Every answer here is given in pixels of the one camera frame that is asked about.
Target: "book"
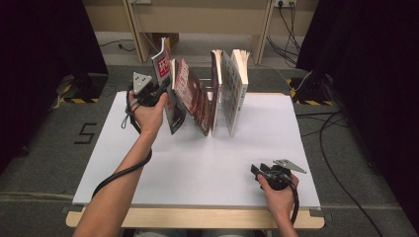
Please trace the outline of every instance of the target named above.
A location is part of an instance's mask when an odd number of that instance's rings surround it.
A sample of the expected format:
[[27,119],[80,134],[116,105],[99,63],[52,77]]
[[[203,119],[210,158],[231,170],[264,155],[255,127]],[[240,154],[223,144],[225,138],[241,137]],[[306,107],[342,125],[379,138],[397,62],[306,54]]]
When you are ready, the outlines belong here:
[[213,115],[210,109],[210,98],[203,81],[181,58],[175,79],[174,91],[194,118],[205,136],[210,132]]
[[169,100],[165,106],[171,133],[174,134],[189,114],[205,136],[215,135],[220,108],[223,108],[229,134],[234,135],[247,91],[249,52],[235,49],[231,57],[220,49],[210,52],[211,78],[207,89],[184,58],[171,58],[167,39],[159,53],[151,57],[159,85],[166,84]]
[[168,100],[164,106],[167,121],[169,123],[170,131],[174,134],[186,117],[186,108],[183,103],[178,100],[173,90],[173,79],[176,75],[175,61],[171,59],[170,42],[166,38],[162,38],[161,50],[151,57],[154,71],[156,74],[157,83],[159,86],[164,84],[167,86]]
[[221,104],[231,136],[234,136],[249,85],[247,77],[249,55],[249,52],[240,49],[234,49],[231,57],[226,53],[222,54]]

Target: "book cover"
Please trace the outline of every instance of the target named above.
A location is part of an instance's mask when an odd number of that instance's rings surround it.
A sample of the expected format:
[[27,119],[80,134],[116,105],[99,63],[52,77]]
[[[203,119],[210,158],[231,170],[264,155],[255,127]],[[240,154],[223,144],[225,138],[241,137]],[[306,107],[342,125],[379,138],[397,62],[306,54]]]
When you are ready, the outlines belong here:
[[205,136],[210,132],[212,114],[210,99],[204,83],[182,58],[175,79],[175,93],[185,105]]
[[173,90],[174,75],[176,75],[175,60],[171,60],[170,42],[162,38],[161,50],[151,57],[158,84],[167,86],[168,101],[164,107],[170,131],[174,134],[185,120],[186,109]]
[[240,118],[244,98],[248,87],[247,60],[250,53],[246,50],[235,49],[229,57],[222,55],[221,74],[221,103],[225,114],[228,132],[231,136]]

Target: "wall outlet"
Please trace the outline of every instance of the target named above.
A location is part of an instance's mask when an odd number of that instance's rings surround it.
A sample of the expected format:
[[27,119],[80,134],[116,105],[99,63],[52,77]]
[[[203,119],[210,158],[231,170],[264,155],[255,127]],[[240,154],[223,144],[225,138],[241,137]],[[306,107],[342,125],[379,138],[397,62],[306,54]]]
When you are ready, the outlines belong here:
[[296,0],[275,0],[274,7],[279,7],[279,2],[283,2],[283,8],[290,8],[293,5],[296,5]]

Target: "black curtain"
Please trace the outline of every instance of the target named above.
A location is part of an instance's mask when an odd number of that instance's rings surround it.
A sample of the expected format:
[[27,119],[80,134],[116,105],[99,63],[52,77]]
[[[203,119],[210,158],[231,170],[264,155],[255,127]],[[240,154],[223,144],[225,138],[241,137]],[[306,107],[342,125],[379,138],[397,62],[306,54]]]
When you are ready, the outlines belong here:
[[[351,24],[342,24],[355,7]],[[333,76],[360,144],[417,232],[418,42],[419,1],[320,0],[296,66]]]
[[0,172],[41,124],[63,77],[108,70],[82,1],[0,1]]

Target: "finger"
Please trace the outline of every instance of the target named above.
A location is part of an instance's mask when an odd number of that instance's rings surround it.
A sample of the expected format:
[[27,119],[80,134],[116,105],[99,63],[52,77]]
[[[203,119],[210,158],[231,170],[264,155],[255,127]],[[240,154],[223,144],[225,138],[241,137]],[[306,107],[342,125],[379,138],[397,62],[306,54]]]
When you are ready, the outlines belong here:
[[261,174],[258,175],[258,181],[264,191],[269,191],[272,189],[268,181]]
[[133,91],[129,91],[129,101],[131,102],[134,99]]
[[293,182],[293,184],[297,187],[299,179],[294,174],[291,174],[291,182]]
[[166,105],[166,103],[167,103],[167,100],[168,100],[167,93],[163,93],[163,94],[161,94],[161,96],[160,96],[160,98],[159,98],[159,100],[158,100],[158,103],[155,105],[155,107],[158,107],[158,108],[163,109],[163,108],[164,108],[164,106],[165,106],[165,105]]

